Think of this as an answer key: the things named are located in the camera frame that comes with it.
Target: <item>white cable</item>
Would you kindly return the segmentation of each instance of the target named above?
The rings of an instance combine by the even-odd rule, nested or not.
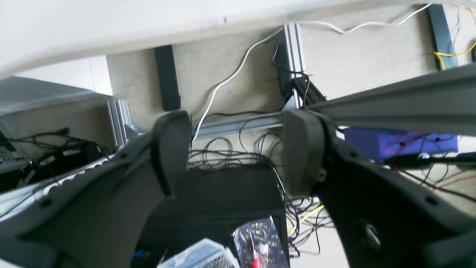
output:
[[[227,79],[225,79],[223,82],[221,82],[220,84],[218,84],[215,89],[213,90],[213,93],[211,95],[211,99],[210,99],[210,102],[208,103],[208,107],[207,109],[205,110],[205,113],[203,113],[203,116],[202,118],[200,119],[200,122],[198,123],[197,125],[197,130],[195,131],[195,135],[193,136],[193,139],[192,139],[192,142],[195,141],[195,139],[197,138],[198,136],[198,132],[200,130],[200,127],[202,126],[202,123],[203,123],[203,120],[205,119],[205,117],[207,116],[209,110],[210,110],[210,107],[211,107],[211,104],[213,102],[213,99],[215,98],[215,94],[217,94],[217,91],[218,89],[228,83],[231,79],[233,79],[240,71],[241,71],[241,68],[243,68],[243,65],[245,65],[245,62],[246,62],[246,59],[248,58],[248,55],[249,53],[251,52],[251,50],[253,50],[256,46],[268,41],[269,39],[271,39],[273,36],[275,36],[276,34],[278,34],[280,31],[282,30],[282,28],[279,28],[278,31],[276,31],[275,33],[271,34],[270,36],[266,37],[265,39],[261,40],[261,41],[258,41],[256,43],[254,43],[252,46],[249,47],[248,51],[246,51],[245,53],[245,56],[243,57],[243,60],[241,61],[241,64],[240,66],[238,67],[238,69],[230,76],[228,77]]]
[[[403,20],[401,20],[400,22],[396,22],[396,23],[387,23],[387,22],[380,22],[380,21],[369,21],[369,22],[366,22],[366,23],[362,23],[360,25],[357,25],[349,30],[343,30],[339,27],[337,27],[336,25],[334,24],[331,24],[329,22],[325,22],[325,21],[298,21],[298,23],[300,24],[318,24],[318,25],[324,25],[324,26],[327,26],[329,28],[332,28],[333,30],[335,30],[336,32],[340,33],[340,34],[346,34],[346,33],[351,33],[359,28],[362,28],[362,27],[365,27],[365,26],[368,26],[368,25],[384,25],[384,26],[388,26],[388,25],[401,25],[403,23],[405,23],[405,21],[407,21],[408,19],[410,19],[411,17],[417,15],[418,13],[420,13],[421,11],[425,10],[427,7],[431,6],[431,4],[428,4],[428,5],[425,5],[424,7],[414,11],[413,13],[411,13],[410,15],[406,16]]]

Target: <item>blue box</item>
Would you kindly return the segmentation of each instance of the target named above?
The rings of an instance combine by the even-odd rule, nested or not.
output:
[[[458,137],[452,134],[350,127],[344,129],[344,136],[346,142],[376,161],[396,155],[458,152]]]

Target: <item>clear plastic container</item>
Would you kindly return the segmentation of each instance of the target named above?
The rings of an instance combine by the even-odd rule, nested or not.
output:
[[[227,247],[205,238],[158,266],[172,267],[238,268],[239,264]]]

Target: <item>red component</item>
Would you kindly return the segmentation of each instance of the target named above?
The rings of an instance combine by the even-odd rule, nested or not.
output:
[[[251,236],[251,233],[249,234],[249,239],[251,240],[251,250],[253,251],[253,255],[251,256],[251,267],[259,268],[259,254],[256,251],[255,243],[253,242],[253,237]]]
[[[251,260],[251,266],[253,268],[259,268],[259,257],[254,260]]]

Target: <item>plastic bag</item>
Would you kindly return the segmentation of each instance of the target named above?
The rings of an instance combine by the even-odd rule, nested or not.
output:
[[[259,263],[259,268],[289,267],[271,216],[238,227],[233,240],[243,268],[256,267],[253,261]]]

